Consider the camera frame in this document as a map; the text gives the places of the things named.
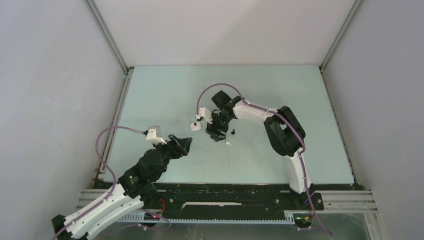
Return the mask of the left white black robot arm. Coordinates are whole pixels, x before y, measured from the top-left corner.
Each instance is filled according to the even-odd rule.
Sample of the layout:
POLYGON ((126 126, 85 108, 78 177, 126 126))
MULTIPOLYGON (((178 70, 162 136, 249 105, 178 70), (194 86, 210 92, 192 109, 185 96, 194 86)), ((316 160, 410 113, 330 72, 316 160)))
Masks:
POLYGON ((92 240, 126 214, 156 206, 159 192, 154 183, 171 160, 189 154, 192 141, 170 134, 163 143, 153 145, 101 196, 73 214, 55 216, 53 239, 92 240))

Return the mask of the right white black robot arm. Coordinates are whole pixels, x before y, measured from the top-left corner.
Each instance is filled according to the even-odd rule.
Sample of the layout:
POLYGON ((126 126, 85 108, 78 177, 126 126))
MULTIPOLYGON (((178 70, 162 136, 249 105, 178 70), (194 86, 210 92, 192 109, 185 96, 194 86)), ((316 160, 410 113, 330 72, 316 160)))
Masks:
POLYGON ((264 126, 272 149, 288 160, 289 186, 294 191, 290 196, 291 204, 297 209, 308 206, 311 196, 306 190, 311 182, 301 163, 306 133, 292 110, 287 106, 265 108, 241 96, 231 98, 222 90, 211 100, 216 106, 215 110, 198 107, 196 113, 197 120, 206 120, 205 132, 210 138, 215 142, 225 140, 232 120, 247 120, 264 126))

